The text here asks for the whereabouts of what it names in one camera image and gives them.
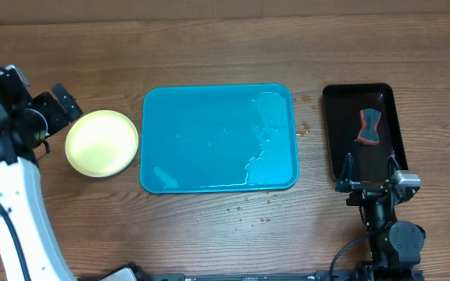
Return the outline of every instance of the pale yellow plate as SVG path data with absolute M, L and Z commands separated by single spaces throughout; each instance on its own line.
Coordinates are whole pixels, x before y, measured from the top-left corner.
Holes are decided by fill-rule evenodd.
M 66 139 L 66 156 L 78 172 L 93 177 L 114 175 L 126 168 L 138 149 L 138 132 L 124 115 L 110 110 L 79 119 Z

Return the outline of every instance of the wooden table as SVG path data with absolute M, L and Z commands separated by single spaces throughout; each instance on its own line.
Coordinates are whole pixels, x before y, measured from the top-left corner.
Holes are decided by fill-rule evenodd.
M 10 63 L 24 70 L 33 94 L 62 82 L 85 112 L 116 110 L 139 126 L 153 87 L 276 82 L 293 94 L 301 176 L 286 191 L 148 194 L 139 156 L 116 177 L 88 179 L 67 163 L 69 129 L 52 137 L 52 153 L 40 161 L 42 190 L 77 276 L 129 261 L 154 273 L 327 269 L 364 229 L 329 176 L 322 89 L 385 82 L 410 169 L 423 180 L 398 217 L 427 231 L 427 279 L 450 280 L 450 14 L 0 27 L 0 65 Z M 356 247 L 337 267 L 368 255 Z

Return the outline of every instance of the wood grain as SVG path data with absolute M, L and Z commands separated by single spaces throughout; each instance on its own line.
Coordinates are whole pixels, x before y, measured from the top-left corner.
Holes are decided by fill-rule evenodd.
M 0 24 L 450 12 L 450 0 L 0 0 Z
M 328 84 L 385 82 L 410 169 L 423 179 L 398 217 L 427 231 L 427 279 L 450 280 L 450 14 L 0 27 L 0 65 L 10 63 L 34 94 L 62 82 L 85 112 L 112 109 L 138 125 L 153 87 L 281 83 L 298 129 L 310 127 L 298 137 L 301 176 L 289 190 L 161 196 L 138 182 L 139 156 L 107 180 L 79 175 L 64 154 L 68 129 L 58 133 L 40 161 L 42 190 L 75 275 L 129 261 L 153 273 L 327 269 L 364 229 L 357 208 L 334 192 L 320 96 Z M 357 247 L 337 267 L 366 257 Z

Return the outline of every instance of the red and gray sponge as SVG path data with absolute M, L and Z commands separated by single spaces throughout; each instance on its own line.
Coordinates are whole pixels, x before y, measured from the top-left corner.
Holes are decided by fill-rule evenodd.
M 360 129 L 357 141 L 361 144 L 377 145 L 380 143 L 377 127 L 380 122 L 381 112 L 376 109 L 366 108 L 360 111 Z

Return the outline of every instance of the black tray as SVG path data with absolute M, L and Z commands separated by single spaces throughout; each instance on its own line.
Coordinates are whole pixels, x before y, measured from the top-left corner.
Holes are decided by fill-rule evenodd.
M 330 167 L 336 180 L 347 153 L 352 153 L 352 180 L 382 182 L 387 179 L 388 156 L 394 155 L 407 169 L 404 144 L 398 125 L 394 95 L 387 84 L 329 85 L 322 94 Z M 360 111 L 373 108 L 381 112 L 377 145 L 359 143 Z

